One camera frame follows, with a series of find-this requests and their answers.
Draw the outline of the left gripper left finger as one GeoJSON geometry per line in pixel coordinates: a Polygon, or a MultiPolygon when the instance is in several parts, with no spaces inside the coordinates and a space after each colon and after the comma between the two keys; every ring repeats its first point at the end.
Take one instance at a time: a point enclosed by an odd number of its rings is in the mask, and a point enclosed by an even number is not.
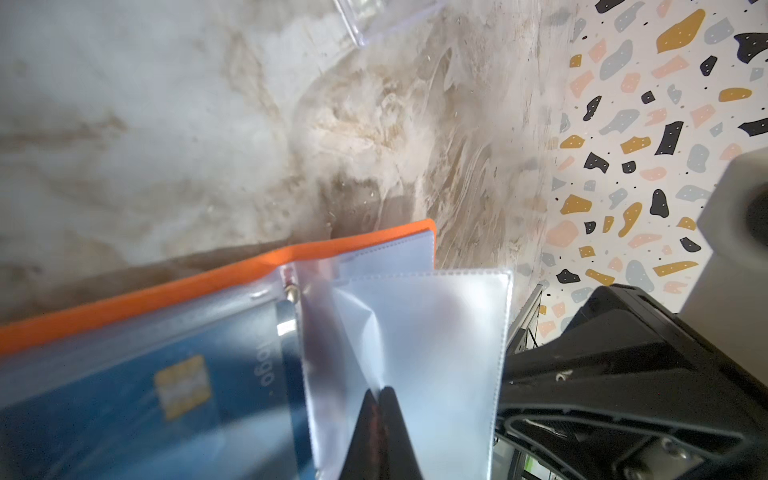
{"type": "Polygon", "coordinates": [[[368,390],[361,405],[340,480],[368,480],[380,477],[379,407],[368,390]]]}

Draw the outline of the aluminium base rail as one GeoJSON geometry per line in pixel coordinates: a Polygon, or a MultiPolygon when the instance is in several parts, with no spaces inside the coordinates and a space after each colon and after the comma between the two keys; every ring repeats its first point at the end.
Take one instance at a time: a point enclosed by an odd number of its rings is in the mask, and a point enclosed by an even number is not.
{"type": "Polygon", "coordinates": [[[537,284],[510,326],[506,342],[507,354],[516,354],[538,346],[536,336],[543,291],[544,286],[537,284]]]}

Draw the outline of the clear acrylic card stand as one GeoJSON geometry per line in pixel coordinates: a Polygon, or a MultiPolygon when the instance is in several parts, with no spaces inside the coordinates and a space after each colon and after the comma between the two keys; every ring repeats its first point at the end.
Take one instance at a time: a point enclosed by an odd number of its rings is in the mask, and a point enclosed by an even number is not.
{"type": "Polygon", "coordinates": [[[410,26],[439,11],[438,0],[335,0],[348,34],[357,47],[364,47],[402,27],[410,26]]]}

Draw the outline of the orange card holder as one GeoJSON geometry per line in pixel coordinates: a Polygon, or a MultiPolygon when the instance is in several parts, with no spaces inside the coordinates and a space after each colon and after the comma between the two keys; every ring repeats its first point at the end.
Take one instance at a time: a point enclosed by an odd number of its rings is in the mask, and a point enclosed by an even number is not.
{"type": "Polygon", "coordinates": [[[508,270],[430,220],[1,331],[5,479],[487,479],[508,270]]]}

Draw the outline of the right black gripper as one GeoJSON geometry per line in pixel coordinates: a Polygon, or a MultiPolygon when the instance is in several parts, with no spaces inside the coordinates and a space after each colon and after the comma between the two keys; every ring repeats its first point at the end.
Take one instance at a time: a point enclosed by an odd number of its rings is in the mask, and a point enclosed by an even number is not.
{"type": "Polygon", "coordinates": [[[560,479],[763,479],[767,390],[643,290],[507,354],[497,438],[560,479]]]}

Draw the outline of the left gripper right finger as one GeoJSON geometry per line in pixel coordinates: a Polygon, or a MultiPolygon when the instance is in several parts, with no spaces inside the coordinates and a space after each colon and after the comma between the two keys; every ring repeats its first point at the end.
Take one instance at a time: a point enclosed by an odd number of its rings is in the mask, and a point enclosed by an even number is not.
{"type": "Polygon", "coordinates": [[[395,390],[385,387],[378,398],[379,478],[422,480],[395,390]]]}

